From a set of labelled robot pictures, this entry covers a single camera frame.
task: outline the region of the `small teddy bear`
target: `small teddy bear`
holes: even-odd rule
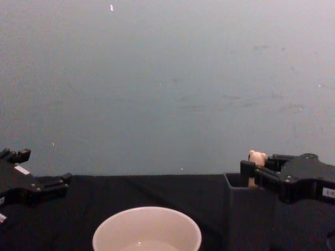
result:
[[[254,150],[251,150],[249,152],[249,161],[255,162],[256,166],[264,166],[266,160],[266,154],[261,152],[256,152]],[[255,184],[254,178],[249,178],[249,187],[257,187]]]

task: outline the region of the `gray bin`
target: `gray bin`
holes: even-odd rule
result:
[[[263,188],[249,188],[240,174],[224,174],[224,250],[269,249],[276,195]]]

